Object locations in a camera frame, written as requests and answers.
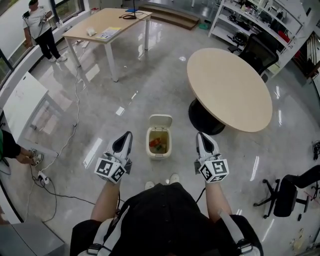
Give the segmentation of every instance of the person in black shirt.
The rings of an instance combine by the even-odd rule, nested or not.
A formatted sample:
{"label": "person in black shirt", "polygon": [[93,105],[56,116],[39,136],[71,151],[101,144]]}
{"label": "person in black shirt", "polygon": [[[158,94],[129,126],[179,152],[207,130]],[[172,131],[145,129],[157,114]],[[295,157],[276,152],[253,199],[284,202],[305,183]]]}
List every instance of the person in black shirt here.
{"label": "person in black shirt", "polygon": [[107,181],[92,210],[90,220],[72,230],[70,255],[111,256],[237,256],[241,255],[222,210],[254,247],[250,256],[263,256],[263,249],[247,219],[232,215],[220,183],[206,183],[208,217],[173,174],[169,185],[147,182],[145,191],[129,198],[118,217],[120,182]]}

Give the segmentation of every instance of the black sleeve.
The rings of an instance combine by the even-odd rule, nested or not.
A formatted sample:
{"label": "black sleeve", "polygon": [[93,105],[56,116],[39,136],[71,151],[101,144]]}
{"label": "black sleeve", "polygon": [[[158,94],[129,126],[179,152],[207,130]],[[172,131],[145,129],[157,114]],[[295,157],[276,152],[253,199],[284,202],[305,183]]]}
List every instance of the black sleeve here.
{"label": "black sleeve", "polygon": [[89,219],[74,226],[71,236],[70,256],[78,256],[94,243],[101,223],[100,221]]}
{"label": "black sleeve", "polygon": [[[231,218],[233,219],[233,221],[237,224],[237,226],[240,228],[243,236],[245,239],[248,239],[251,244],[254,247],[257,247],[260,251],[260,256],[264,256],[264,251],[262,249],[262,245],[256,235],[256,232],[254,231],[254,229],[252,228],[252,226],[250,225],[250,223],[248,222],[248,220],[241,216],[241,215],[231,215]],[[215,223],[215,227],[218,228],[221,231],[225,231],[225,232],[229,232],[227,226],[225,225],[224,221],[221,219],[219,219],[216,223]]]}

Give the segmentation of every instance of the trash can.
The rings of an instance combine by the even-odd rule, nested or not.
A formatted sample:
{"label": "trash can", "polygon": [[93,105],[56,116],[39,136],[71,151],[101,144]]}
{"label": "trash can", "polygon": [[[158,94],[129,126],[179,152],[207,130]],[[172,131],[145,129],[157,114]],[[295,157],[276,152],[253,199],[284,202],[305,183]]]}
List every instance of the trash can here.
{"label": "trash can", "polygon": [[171,124],[171,115],[153,114],[150,116],[149,129],[146,132],[145,149],[151,159],[162,160],[171,155]]}

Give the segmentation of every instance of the black table base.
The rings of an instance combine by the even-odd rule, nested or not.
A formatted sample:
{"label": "black table base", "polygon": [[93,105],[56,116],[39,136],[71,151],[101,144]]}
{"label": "black table base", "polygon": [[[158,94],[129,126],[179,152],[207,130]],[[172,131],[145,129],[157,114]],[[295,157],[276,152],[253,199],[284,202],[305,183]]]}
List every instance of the black table base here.
{"label": "black table base", "polygon": [[214,118],[198,99],[192,101],[189,106],[189,118],[194,128],[208,135],[219,134],[225,128],[225,125]]}

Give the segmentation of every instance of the person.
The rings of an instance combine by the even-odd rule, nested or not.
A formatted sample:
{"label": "person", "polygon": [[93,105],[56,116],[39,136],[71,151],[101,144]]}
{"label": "person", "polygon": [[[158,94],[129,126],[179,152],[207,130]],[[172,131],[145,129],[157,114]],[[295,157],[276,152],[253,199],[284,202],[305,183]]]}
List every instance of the person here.
{"label": "person", "polygon": [[[208,217],[177,174],[169,185],[148,181],[145,191],[129,198],[117,217],[119,188],[120,183],[106,182],[90,220],[72,230],[70,256],[238,256],[246,255],[244,248],[250,256],[264,255],[247,219],[232,215],[219,182],[205,185]],[[229,218],[243,234],[241,251],[227,228]]]}
{"label": "person", "polygon": [[1,158],[17,159],[21,164],[30,164],[36,167],[44,159],[43,154],[37,154],[35,149],[27,150],[19,146],[10,132],[0,129]]}
{"label": "person", "polygon": [[23,30],[26,39],[26,46],[33,45],[32,39],[40,46],[43,55],[49,62],[64,62],[66,56],[61,56],[57,50],[52,28],[48,19],[52,15],[51,10],[45,6],[39,6],[38,0],[29,2],[29,16],[23,17]]}

